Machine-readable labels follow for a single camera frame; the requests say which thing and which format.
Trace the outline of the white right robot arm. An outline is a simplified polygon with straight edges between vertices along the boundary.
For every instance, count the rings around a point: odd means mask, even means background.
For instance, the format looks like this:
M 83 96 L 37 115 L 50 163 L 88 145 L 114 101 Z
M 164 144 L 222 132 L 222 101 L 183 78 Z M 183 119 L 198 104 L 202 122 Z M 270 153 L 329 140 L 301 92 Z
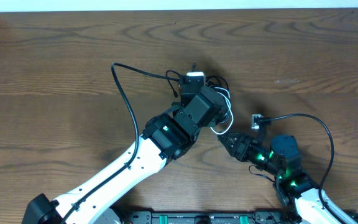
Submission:
M 219 135 L 218 140 L 230 156 L 240 162 L 249 162 L 275 177 L 273 189 L 280 203 L 291 210 L 291 222 L 358 222 L 356 215 L 346 213 L 333 203 L 303 168 L 294 136 L 276 136 L 270 147 L 244 133 L 226 133 Z

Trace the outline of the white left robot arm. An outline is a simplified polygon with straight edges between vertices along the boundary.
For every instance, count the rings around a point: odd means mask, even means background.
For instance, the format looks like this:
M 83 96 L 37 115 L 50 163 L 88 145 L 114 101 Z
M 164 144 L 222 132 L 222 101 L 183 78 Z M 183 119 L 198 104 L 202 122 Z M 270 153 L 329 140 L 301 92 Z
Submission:
M 115 161 L 77 188 L 49 200 L 36 196 L 23 223 L 94 223 L 130 189 L 185 155 L 203 127 L 214 128 L 232 113 L 230 93 L 200 88 L 187 105 L 169 109 L 148 121 L 141 135 Z

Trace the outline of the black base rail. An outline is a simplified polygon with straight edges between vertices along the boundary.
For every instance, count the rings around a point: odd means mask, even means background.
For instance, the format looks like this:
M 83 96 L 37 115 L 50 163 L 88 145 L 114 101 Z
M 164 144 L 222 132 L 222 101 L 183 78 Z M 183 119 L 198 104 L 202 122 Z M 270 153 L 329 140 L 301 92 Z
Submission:
M 175 213 L 131 211 L 122 214 L 123 224 L 286 224 L 303 223 L 293 215 L 278 210 L 258 210 L 241 213 Z

